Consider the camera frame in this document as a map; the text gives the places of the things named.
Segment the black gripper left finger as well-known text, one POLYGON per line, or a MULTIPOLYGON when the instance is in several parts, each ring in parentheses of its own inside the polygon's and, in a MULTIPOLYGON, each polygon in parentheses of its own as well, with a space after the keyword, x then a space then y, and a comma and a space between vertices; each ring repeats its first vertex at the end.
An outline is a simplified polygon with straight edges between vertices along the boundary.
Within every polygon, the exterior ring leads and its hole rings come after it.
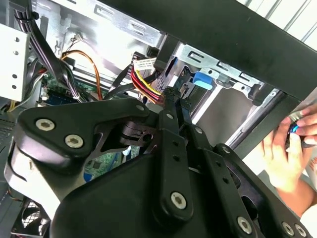
POLYGON ((144 156, 156 161, 154 216, 168 224, 193 217, 187 140, 180 133, 173 89, 156 113, 133 98, 31 108, 16 123, 5 177, 53 221, 75 189, 144 156))

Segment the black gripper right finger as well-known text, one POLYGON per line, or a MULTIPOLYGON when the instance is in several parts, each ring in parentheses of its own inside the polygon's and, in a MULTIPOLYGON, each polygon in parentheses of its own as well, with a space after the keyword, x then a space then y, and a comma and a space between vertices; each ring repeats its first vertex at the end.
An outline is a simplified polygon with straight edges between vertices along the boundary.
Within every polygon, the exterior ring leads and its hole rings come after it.
POLYGON ((177 102, 187 140, 193 218, 180 238, 310 238, 299 219, 226 145, 211 146, 192 124, 186 100, 177 102))

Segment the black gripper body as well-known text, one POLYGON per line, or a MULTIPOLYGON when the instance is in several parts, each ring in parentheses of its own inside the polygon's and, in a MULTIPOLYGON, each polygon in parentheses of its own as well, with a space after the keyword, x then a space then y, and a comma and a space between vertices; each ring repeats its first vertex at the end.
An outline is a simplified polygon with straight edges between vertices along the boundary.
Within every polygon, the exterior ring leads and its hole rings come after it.
POLYGON ((50 227, 52 238, 237 238, 236 218, 225 214, 205 175, 187 169, 194 212, 184 224, 154 216, 158 200, 156 161, 128 162, 68 194, 50 227))

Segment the person's left hand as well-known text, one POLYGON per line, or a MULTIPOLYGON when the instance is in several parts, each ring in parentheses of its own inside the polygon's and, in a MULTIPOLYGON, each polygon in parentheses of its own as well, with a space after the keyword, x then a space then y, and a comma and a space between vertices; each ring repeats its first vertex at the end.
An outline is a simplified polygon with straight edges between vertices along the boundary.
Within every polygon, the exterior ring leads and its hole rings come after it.
POLYGON ((302 148, 300 137, 289 134, 291 119, 285 118, 277 130, 271 131, 262 141, 265 170, 271 184, 280 191, 293 192, 306 168, 312 148, 302 148))

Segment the person's right hand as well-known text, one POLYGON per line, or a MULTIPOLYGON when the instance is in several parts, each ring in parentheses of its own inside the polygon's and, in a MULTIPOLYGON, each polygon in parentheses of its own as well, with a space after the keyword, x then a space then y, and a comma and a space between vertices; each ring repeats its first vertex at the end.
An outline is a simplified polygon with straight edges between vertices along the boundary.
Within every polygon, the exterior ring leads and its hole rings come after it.
POLYGON ((296 134, 304 138, 304 142, 309 145, 317 144, 317 104, 308 106, 300 111, 302 116, 297 121, 299 126, 296 134))

